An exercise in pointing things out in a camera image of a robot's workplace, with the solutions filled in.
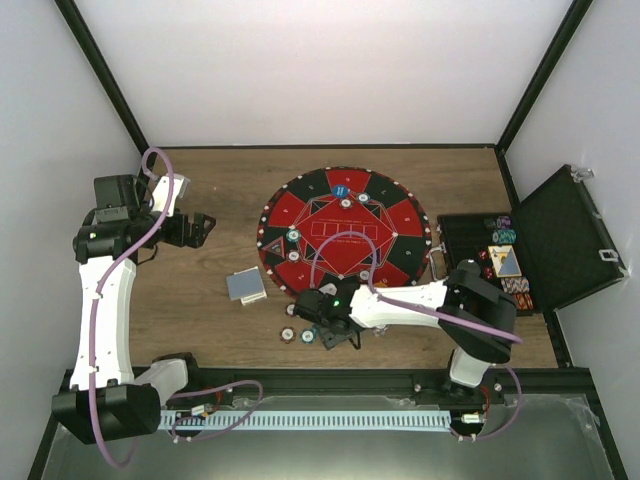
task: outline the black metal frame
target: black metal frame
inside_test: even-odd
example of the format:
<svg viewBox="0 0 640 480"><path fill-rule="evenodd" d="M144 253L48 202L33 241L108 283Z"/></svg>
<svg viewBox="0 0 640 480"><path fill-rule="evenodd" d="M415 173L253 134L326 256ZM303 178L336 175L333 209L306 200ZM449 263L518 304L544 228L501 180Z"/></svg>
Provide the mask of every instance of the black metal frame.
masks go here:
<svg viewBox="0 0 640 480"><path fill-rule="evenodd" d="M564 50L577 30L593 0L574 0L551 41L542 61L536 69L527 89L497 145L493 144L411 144L411 145L278 145L278 146L212 146L212 147L171 147L171 148L493 148L498 166L502 173L511 207L516 207L520 200L516 192L505 152L513 142L531 111L536 99L551 76ZM133 112L129 108L122 91L111 73L93 36L82 18L74 0L55 0L61 14L71 32L78 41L89 64L111 100L122 123L129 133L138 151L142 154L148 147L144 134L138 125ZM149 159L153 168L155 156ZM547 394L584 394L591 410L599 417L599 434L605 446L609 463L616 479L628 478L615 446L598 394L587 369L572 366L571 357L558 317L553 311L545 311L544 318L560 369L525 369L519 370L518 376L525 393ZM441 378L444 370L263 370L263 369L202 369L209 384L224 384L233 380L258 379L265 385L270 395L322 395L322 394L415 394L416 383L429 384ZM513 380L502 371L495 375L503 385L503 391L515 391ZM42 477L46 460L51 448L57 422L50 418L40 448L36 454L29 480Z"/></svg>

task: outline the gray wall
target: gray wall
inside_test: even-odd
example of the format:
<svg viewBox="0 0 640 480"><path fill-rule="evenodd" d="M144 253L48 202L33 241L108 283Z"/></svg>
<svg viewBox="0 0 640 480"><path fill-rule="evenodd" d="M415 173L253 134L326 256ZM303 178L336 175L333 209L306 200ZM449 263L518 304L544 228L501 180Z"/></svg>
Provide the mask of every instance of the gray wall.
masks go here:
<svg viewBox="0 0 640 480"><path fill-rule="evenodd" d="M53 1L0 2L0 465L26 478L64 369L80 280L71 240L93 178L138 154Z"/></svg>
<svg viewBox="0 0 640 480"><path fill-rule="evenodd" d="M631 278L559 312L573 359L588 366L630 478L640 478L640 2L593 2L508 152L521 197L563 163L587 184Z"/></svg>
<svg viewBox="0 0 640 480"><path fill-rule="evenodd" d="M570 0L79 0L151 143L496 142Z"/></svg>

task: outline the metal bracket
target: metal bracket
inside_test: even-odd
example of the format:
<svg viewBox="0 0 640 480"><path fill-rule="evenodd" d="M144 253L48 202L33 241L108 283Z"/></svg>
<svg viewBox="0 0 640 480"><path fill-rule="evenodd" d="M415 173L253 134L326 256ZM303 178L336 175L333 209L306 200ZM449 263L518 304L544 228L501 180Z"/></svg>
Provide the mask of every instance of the metal bracket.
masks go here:
<svg viewBox="0 0 640 480"><path fill-rule="evenodd" d="M617 262L620 259L618 252L611 248L598 250L598 255L600 255L600 260L603 262Z"/></svg>
<svg viewBox="0 0 640 480"><path fill-rule="evenodd" d="M589 180L594 176L595 175L593 174L593 170L591 170L590 168L576 167L573 165L571 166L571 177L576 183L584 182L585 180Z"/></svg>

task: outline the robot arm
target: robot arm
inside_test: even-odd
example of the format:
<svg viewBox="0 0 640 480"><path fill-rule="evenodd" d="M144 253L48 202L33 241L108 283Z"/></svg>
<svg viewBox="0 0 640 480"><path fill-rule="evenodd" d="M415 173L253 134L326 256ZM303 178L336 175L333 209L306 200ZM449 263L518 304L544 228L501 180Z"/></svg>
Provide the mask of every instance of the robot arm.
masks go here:
<svg viewBox="0 0 640 480"><path fill-rule="evenodd" d="M122 261L109 276L100 297L96 318L95 370L89 364L89 324L96 285L115 259L141 239L156 222L166 203L167 218L144 248L159 242L176 246L202 246L215 226L215 219L196 213L191 223L175 208L189 179L174 174L172 198L169 178L159 179L152 192L153 206L145 205L135 190L133 175L96 178L97 208L85 219L73 245L82 280L82 323L76 366L70 391L56 395L52 411L60 423L84 443L94 443L88 414L89 372L95 372L100 424L106 440L154 432L160 408L189 380L185 355L154 362L134 378L129 358L129 303L138 262L137 252Z"/></svg>
<svg viewBox="0 0 640 480"><path fill-rule="evenodd" d="M359 334L387 325L419 325L441 328L457 344L449 377L452 382L475 388L491 364L509 361L511 342L469 327L447 323L422 313L427 307L500 332L513 333L516 305L513 298L479 277L480 268L462 262L444 281L414 287L384 288L376 293L366 285L341 284L335 293L316 289L302 292L294 314L339 335ZM398 305L410 305L416 310Z"/></svg>

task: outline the white wall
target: white wall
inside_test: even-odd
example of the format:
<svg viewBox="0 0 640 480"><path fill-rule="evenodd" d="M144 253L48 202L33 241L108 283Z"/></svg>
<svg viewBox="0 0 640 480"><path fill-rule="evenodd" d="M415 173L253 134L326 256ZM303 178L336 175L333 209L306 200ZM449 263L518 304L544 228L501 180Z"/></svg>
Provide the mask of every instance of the white wall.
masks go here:
<svg viewBox="0 0 640 480"><path fill-rule="evenodd" d="M570 0L79 0L160 145L496 142Z"/></svg>
<svg viewBox="0 0 640 480"><path fill-rule="evenodd" d="M53 1L0 2L0 476L23 479L73 366L80 279L71 240L93 178L138 154Z"/></svg>
<svg viewBox="0 0 640 480"><path fill-rule="evenodd" d="M559 312L571 354L591 368L629 478L640 478L640 2L593 2L508 152L521 198L563 163L587 187L632 277Z"/></svg>

